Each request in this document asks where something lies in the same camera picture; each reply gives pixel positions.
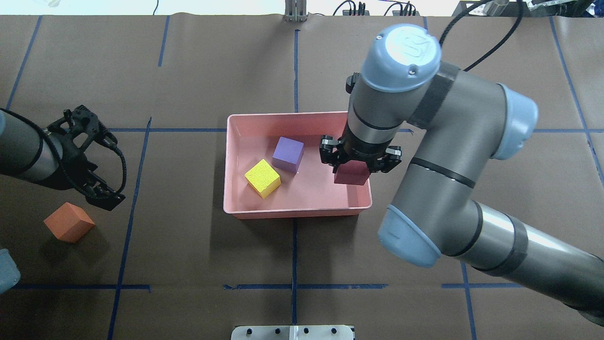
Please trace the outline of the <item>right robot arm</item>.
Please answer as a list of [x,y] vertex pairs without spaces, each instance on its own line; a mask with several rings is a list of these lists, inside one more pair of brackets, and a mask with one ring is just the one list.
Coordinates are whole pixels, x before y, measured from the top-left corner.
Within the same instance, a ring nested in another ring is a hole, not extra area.
[[361,71],[347,79],[341,137],[321,137],[321,162],[337,171],[361,161],[371,173],[387,173],[402,160],[391,144],[401,124],[423,129],[380,225],[384,248],[426,268],[442,255],[457,258],[602,326],[602,258],[470,197],[488,160],[511,158],[531,137],[537,104],[441,58],[440,43],[421,26],[379,32]]

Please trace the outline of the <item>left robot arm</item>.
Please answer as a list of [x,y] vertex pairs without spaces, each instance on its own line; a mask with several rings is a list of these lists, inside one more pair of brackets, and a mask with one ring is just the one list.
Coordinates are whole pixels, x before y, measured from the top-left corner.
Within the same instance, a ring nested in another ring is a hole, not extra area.
[[[64,110],[63,117],[41,128],[7,109],[1,110],[1,174],[58,191],[74,189],[86,201],[112,211],[125,200],[126,159],[114,134],[86,106]],[[112,189],[95,174],[86,149],[97,143],[118,155],[122,179]]]

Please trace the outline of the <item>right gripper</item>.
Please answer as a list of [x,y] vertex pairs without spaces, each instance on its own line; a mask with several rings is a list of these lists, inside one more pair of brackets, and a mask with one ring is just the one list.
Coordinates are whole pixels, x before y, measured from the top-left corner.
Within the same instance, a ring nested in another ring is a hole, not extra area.
[[353,136],[342,136],[334,139],[322,135],[319,144],[321,163],[334,168],[336,173],[342,164],[359,161],[365,165],[369,173],[388,173],[402,162],[402,149],[399,146],[384,144],[369,144]]

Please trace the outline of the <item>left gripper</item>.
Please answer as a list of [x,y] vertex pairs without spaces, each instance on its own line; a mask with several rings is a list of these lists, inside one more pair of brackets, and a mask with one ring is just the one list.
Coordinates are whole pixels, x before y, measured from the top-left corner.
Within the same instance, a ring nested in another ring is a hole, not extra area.
[[85,155],[92,142],[83,142],[79,147],[74,142],[60,142],[62,147],[61,167],[67,182],[77,192],[85,196],[86,201],[105,211],[113,211],[126,196],[115,192],[111,187],[99,184],[93,172],[98,166],[91,165]]

